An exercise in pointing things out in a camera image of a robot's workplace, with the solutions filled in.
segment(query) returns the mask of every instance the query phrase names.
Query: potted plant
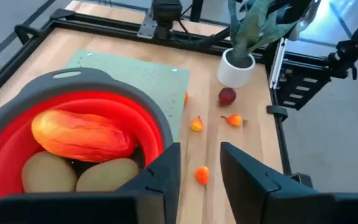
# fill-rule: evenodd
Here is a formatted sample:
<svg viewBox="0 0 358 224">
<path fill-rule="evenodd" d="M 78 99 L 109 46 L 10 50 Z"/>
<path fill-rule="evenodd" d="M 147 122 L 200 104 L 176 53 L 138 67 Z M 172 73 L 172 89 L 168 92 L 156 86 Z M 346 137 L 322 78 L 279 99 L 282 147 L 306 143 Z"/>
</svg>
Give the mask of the potted plant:
<svg viewBox="0 0 358 224">
<path fill-rule="evenodd" d="M 245 18 L 237 18 L 236 0 L 228 0 L 231 17 L 230 38 L 233 48 L 223 52 L 218 68 L 219 81 L 239 88 L 247 83 L 255 67 L 251 52 L 282 38 L 297 23 L 276 24 L 277 12 L 267 15 L 274 0 L 256 0 Z"/>
</svg>

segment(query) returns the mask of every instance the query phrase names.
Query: toy fruit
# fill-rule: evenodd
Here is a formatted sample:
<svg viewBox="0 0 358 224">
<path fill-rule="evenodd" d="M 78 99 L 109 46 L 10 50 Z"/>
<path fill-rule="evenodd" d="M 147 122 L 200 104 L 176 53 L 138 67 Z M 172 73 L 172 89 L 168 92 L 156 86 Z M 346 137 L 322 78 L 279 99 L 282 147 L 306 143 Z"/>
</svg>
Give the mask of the toy fruit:
<svg viewBox="0 0 358 224">
<path fill-rule="evenodd" d="M 198 116 L 196 119 L 191 121 L 190 129 L 193 131 L 201 131 L 203 126 L 203 121 L 201 120 L 200 116 Z"/>
<path fill-rule="evenodd" d="M 23 166 L 24 192 L 72 192 L 77 176 L 61 157 L 49 152 L 38 152 Z"/>
<path fill-rule="evenodd" d="M 123 125 L 94 114 L 47 110 L 34 118 L 31 131 L 48 152 L 80 161 L 104 162 L 135 150 L 134 136 Z"/>
<path fill-rule="evenodd" d="M 209 170 L 208 167 L 199 167 L 196 169 L 195 173 L 196 180 L 203 185 L 208 184 L 209 181 Z"/>
<path fill-rule="evenodd" d="M 86 170 L 78 179 L 77 192 L 113 192 L 139 173 L 130 159 L 113 159 Z"/>
<path fill-rule="evenodd" d="M 186 93 L 185 93 L 185 106 L 187 105 L 188 102 L 189 102 L 189 94 L 186 91 Z"/>
<path fill-rule="evenodd" d="M 221 118 L 226 119 L 226 122 L 234 127 L 240 127 L 245 125 L 246 121 L 241 118 L 239 114 L 230 115 L 228 118 L 225 116 L 221 116 Z"/>
<path fill-rule="evenodd" d="M 231 105 L 236 99 L 236 96 L 237 96 L 236 91 L 234 91 L 232 88 L 229 87 L 223 88 L 218 95 L 219 105 L 220 106 Z"/>
</svg>

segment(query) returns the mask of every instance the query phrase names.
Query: small orange fruit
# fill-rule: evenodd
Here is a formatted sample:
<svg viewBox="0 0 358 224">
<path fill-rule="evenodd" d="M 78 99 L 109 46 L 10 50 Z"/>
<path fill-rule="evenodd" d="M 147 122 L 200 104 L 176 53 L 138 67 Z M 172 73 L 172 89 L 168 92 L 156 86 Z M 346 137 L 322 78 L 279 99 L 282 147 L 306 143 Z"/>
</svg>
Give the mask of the small orange fruit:
<svg viewBox="0 0 358 224">
<path fill-rule="evenodd" d="M 195 173 L 195 177 L 196 180 L 202 184 L 202 185 L 206 185 L 208 184 L 209 181 L 209 170 L 208 167 L 199 167 L 196 169 L 196 173 Z"/>
<path fill-rule="evenodd" d="M 193 131 L 201 131 L 203 126 L 203 121 L 201 120 L 200 116 L 198 116 L 196 119 L 191 121 L 190 129 Z"/>
<path fill-rule="evenodd" d="M 221 118 L 226 119 L 226 122 L 234 127 L 241 127 L 245 124 L 244 120 L 241 118 L 239 114 L 230 115 L 230 117 L 221 116 Z"/>
<path fill-rule="evenodd" d="M 188 102 L 189 102 L 189 94 L 187 93 L 187 90 L 186 90 L 186 93 L 185 93 L 185 106 L 187 105 Z"/>
</svg>

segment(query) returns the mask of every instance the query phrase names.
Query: green cutting board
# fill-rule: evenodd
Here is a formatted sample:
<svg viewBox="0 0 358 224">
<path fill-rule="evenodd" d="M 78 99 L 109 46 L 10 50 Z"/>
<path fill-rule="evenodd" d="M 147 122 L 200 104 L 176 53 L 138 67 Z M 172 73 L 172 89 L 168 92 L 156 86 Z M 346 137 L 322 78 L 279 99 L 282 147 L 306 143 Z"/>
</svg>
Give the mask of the green cutting board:
<svg viewBox="0 0 358 224">
<path fill-rule="evenodd" d="M 189 70 L 87 50 L 77 50 L 66 65 L 75 67 L 100 69 L 142 90 L 165 113 L 173 138 L 178 137 Z"/>
</svg>

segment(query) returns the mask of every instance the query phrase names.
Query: white pot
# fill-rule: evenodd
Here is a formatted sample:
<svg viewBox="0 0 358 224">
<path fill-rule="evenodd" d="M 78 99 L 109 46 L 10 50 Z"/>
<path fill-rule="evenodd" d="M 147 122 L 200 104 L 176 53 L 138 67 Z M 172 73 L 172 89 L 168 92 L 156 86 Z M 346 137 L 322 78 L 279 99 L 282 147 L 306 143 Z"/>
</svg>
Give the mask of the white pot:
<svg viewBox="0 0 358 224">
<path fill-rule="evenodd" d="M 248 68 L 237 68 L 227 61 L 226 54 L 231 50 L 233 50 L 233 48 L 227 49 L 223 52 L 221 63 L 218 68 L 218 80 L 225 86 L 240 88 L 250 79 L 252 71 L 255 67 L 255 59 L 251 54 L 249 54 L 248 56 L 251 58 L 252 65 Z"/>
</svg>

